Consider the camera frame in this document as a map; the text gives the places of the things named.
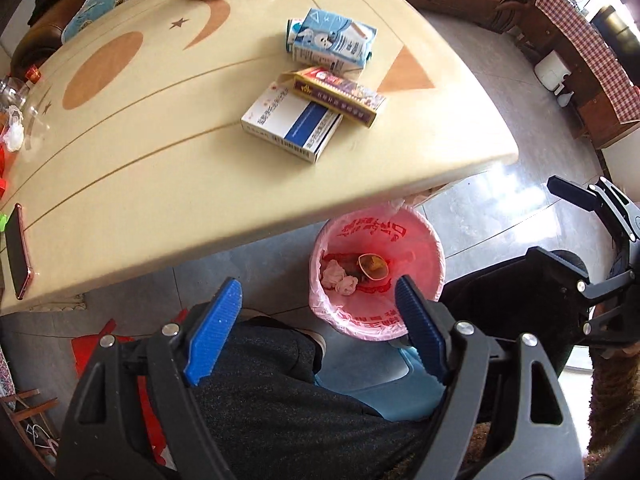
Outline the blue milk carton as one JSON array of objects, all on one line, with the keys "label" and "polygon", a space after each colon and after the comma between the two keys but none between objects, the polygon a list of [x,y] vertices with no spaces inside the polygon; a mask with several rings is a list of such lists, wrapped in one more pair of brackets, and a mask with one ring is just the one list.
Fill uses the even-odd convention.
[{"label": "blue milk carton", "polygon": [[336,74],[366,68],[378,36],[375,27],[316,8],[303,21],[291,53],[295,62],[322,66]]}]

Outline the red paper cup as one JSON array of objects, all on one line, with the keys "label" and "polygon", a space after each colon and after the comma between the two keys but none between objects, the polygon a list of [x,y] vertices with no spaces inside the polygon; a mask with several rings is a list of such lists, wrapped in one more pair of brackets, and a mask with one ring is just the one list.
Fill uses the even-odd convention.
[{"label": "red paper cup", "polygon": [[386,260],[377,254],[362,254],[357,259],[361,274],[370,282],[386,280],[390,269]]}]

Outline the pink-lined trash bin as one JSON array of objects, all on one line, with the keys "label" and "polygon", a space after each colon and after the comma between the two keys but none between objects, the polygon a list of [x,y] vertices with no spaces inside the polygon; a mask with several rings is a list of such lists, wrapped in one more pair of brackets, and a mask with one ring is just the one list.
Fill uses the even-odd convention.
[{"label": "pink-lined trash bin", "polygon": [[309,260],[309,307],[334,330],[364,341],[405,336],[395,285],[408,275],[439,298],[445,255],[431,223],[410,206],[384,204],[332,219]]}]

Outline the blue plastic stool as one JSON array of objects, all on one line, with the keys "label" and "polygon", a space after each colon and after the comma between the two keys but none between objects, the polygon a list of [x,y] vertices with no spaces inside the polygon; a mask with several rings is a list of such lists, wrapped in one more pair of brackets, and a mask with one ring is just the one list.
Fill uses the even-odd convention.
[{"label": "blue plastic stool", "polygon": [[424,370],[416,349],[355,339],[332,342],[316,384],[369,405],[391,422],[431,415],[445,391]]}]

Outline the checkered cloth side table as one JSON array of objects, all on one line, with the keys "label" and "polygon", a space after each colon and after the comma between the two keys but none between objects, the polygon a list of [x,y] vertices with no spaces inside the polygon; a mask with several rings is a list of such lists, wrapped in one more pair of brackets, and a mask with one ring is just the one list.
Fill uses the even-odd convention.
[{"label": "checkered cloth side table", "polygon": [[608,148],[639,125],[639,89],[600,32],[568,0],[536,0],[520,29],[537,54],[544,58],[554,51],[570,70],[564,82],[595,148]]}]

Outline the dark trouser leg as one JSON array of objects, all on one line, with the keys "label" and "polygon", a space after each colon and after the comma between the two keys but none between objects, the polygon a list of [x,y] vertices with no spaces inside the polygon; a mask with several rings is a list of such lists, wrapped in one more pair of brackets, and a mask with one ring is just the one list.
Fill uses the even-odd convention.
[{"label": "dark trouser leg", "polygon": [[238,479],[409,479],[428,423],[390,422],[316,384],[323,347],[265,315],[236,322],[193,394]]}]

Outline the crumpled white tissue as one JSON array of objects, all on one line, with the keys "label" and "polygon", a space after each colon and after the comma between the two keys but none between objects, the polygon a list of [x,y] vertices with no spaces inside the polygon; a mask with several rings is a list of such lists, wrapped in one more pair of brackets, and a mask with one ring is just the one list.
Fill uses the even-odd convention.
[{"label": "crumpled white tissue", "polygon": [[350,275],[334,259],[330,260],[321,275],[321,285],[326,290],[334,290],[341,296],[352,296],[356,292],[359,280]]}]

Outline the white kettle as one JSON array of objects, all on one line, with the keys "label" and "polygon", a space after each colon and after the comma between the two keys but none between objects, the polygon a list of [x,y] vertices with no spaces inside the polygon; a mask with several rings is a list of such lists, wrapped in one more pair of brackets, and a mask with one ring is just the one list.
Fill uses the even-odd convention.
[{"label": "white kettle", "polygon": [[564,79],[570,76],[570,69],[555,51],[551,51],[534,66],[534,73],[544,88],[558,96],[564,89]]}]

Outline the pink-cased smartphone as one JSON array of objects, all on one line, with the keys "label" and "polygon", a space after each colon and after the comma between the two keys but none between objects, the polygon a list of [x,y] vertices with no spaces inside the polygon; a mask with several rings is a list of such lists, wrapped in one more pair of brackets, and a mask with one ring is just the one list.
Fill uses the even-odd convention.
[{"label": "pink-cased smartphone", "polygon": [[34,277],[34,270],[32,270],[32,263],[30,262],[25,240],[23,206],[21,204],[14,205],[6,222],[4,235],[6,236],[6,250],[8,251],[15,298],[21,301],[24,299]]}]

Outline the purple gold flat box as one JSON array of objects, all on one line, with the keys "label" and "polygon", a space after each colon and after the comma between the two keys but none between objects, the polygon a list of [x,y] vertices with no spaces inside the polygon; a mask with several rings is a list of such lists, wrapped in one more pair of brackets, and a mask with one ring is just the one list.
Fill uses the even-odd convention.
[{"label": "purple gold flat box", "polygon": [[320,66],[283,73],[277,82],[367,128],[386,105],[386,97],[382,94]]}]

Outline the crumpled clear plastic wrap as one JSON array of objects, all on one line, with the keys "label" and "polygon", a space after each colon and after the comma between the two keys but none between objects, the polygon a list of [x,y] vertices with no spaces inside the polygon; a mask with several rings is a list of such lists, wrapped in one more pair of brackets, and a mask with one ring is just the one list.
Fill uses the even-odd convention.
[{"label": "crumpled clear plastic wrap", "polygon": [[22,112],[15,105],[10,105],[6,109],[6,124],[2,129],[1,143],[10,153],[15,153],[22,148],[24,141]]}]

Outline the red tray with green toys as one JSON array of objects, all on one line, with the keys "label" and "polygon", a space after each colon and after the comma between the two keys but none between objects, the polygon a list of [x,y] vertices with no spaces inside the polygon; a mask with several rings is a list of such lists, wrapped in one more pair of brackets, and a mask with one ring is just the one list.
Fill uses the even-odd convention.
[{"label": "red tray with green toys", "polygon": [[6,173],[6,150],[4,146],[0,145],[0,198],[3,197],[6,189],[8,188],[8,181],[4,177]]}]

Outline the glass teapot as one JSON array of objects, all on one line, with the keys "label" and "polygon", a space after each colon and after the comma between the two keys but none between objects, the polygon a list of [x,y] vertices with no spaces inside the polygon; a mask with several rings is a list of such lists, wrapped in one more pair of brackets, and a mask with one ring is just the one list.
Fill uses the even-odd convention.
[{"label": "glass teapot", "polygon": [[15,106],[23,113],[37,114],[38,104],[27,103],[29,92],[34,87],[35,83],[30,79],[21,80],[11,75],[3,77],[0,82],[1,109],[8,110],[10,106]]}]

